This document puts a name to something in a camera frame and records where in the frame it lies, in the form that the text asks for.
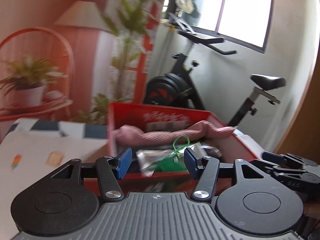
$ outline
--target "blue gripper pad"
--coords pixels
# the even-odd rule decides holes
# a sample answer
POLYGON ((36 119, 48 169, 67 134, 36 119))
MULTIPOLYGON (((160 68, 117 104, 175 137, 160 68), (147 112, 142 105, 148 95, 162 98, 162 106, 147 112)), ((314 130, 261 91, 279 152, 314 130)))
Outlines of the blue gripper pad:
POLYGON ((184 164, 187 167, 191 177, 193 177, 194 179, 199 179, 200 174, 197 166, 197 159, 196 159, 196 156, 191 154, 191 152, 195 154, 195 152, 190 148, 186 148, 184 150, 184 155, 183 155, 184 164))
POLYGON ((116 178, 123 179, 127 173, 132 161, 132 149, 128 148, 118 160, 118 167, 116 168, 116 178))

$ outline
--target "lamp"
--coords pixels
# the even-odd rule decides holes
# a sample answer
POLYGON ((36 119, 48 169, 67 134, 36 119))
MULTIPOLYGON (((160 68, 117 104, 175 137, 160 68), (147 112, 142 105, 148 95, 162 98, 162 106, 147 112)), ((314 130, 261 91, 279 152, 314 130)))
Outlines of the lamp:
POLYGON ((96 3, 92 1, 76 1, 54 24, 107 30, 96 3))

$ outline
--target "red box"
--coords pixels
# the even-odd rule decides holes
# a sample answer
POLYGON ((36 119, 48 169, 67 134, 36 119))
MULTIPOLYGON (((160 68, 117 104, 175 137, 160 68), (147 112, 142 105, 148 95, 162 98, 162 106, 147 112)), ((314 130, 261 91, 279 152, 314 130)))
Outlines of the red box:
MULTIPOLYGON (((188 126, 201 120, 207 120, 217 128, 226 126, 215 114, 209 111, 113 102, 109 104, 108 112, 109 155, 116 156, 118 154, 113 131, 125 124, 146 131, 148 123, 182 120, 187 121, 188 126)), ((247 161, 257 159, 257 156, 235 135, 224 139, 215 139, 215 143, 227 163, 233 163, 238 158, 247 161)))
MULTIPOLYGON (((116 140, 113 134, 115 129, 124 124, 134 125, 142 130, 146 130, 148 123, 165 121, 169 119, 184 119, 188 125, 192 125, 201 120, 207 120, 216 127, 226 126, 215 114, 209 111, 192 109, 182 109, 175 107, 136 105, 124 103, 111 103, 109 105, 108 116, 108 139, 109 154, 117 155, 116 140)), ((242 158, 247 161, 256 159, 252 153, 236 136, 232 135, 225 139, 216 139, 215 143, 224 156, 227 163, 233 163, 234 159, 242 158)), ((161 192, 186 192, 188 196, 193 192, 197 181, 193 180, 187 171, 158 172, 151 177, 143 177, 140 173, 127 173, 123 180, 119 180, 119 185, 127 195, 128 192, 142 192, 147 188, 160 184, 165 185, 161 192)), ((87 179, 84 186, 99 195, 98 182, 95 179, 87 179)), ((231 186, 231 179, 218 179, 215 195, 231 186)))

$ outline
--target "exercise bike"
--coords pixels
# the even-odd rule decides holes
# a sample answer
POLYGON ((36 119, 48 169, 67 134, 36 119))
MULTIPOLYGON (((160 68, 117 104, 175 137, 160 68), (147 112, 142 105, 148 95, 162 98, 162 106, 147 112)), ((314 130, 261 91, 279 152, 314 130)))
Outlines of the exercise bike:
MULTIPOLYGON (((148 82, 143 103, 149 105, 174 106, 205 110, 201 97, 190 77, 190 73, 199 65, 199 63, 193 60, 191 68, 187 69, 184 66, 185 60, 187 59, 193 45, 203 44, 204 46, 213 49, 215 52, 226 56, 236 54, 237 51, 222 51, 218 49, 212 44, 223 43, 224 38, 200 38, 185 20, 175 16, 172 13, 169 13, 169 15, 170 23, 179 29, 178 34, 187 38, 187 45, 182 53, 172 54, 172 58, 176 59, 176 63, 174 64, 170 73, 167 73, 164 76, 154 77, 148 82)), ((260 88, 254 87, 251 95, 244 101, 242 106, 228 123, 230 126, 237 126, 248 112, 250 112, 251 115, 255 115, 257 109, 252 108, 252 106, 259 95, 263 95, 268 98, 269 103, 273 105, 275 103, 280 104, 280 101, 277 98, 275 98, 273 95, 270 95, 266 91, 284 87, 286 85, 284 78, 258 74, 253 74, 250 78, 260 88)))

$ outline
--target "bike handlebar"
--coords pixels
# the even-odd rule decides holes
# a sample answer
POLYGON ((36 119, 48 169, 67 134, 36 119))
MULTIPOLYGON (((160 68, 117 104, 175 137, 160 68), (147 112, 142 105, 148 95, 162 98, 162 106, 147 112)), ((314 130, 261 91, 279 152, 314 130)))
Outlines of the bike handlebar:
POLYGON ((200 43, 203 44, 204 46, 207 46, 210 49, 213 49, 214 51, 218 52, 221 55, 232 55, 232 54, 237 54, 236 50, 228 50, 228 51, 223 51, 221 49, 218 49, 214 46, 212 46, 211 44, 215 44, 215 43, 222 43, 224 42, 224 38, 221 37, 217 37, 217 38, 211 38, 211 39, 203 39, 200 38, 198 36, 195 36, 191 33, 187 33, 184 31, 178 31, 178 33, 184 37, 186 37, 187 39, 193 41, 194 43, 200 43))
POLYGON ((210 49, 213 49, 214 51, 222 54, 222 55, 232 55, 232 54, 237 54, 237 51, 236 50, 228 50, 228 51, 223 51, 221 49, 218 49, 210 44, 204 44, 204 46, 207 46, 208 48, 210 49))
POLYGON ((187 33, 187 32, 184 32, 184 31, 178 31, 178 33, 184 37, 186 37, 187 39, 193 41, 194 43, 200 43, 200 44, 214 44, 214 43, 222 43, 224 42, 224 38, 211 38, 211 39, 203 39, 203 38, 200 38, 198 36, 195 36, 191 33, 187 33))

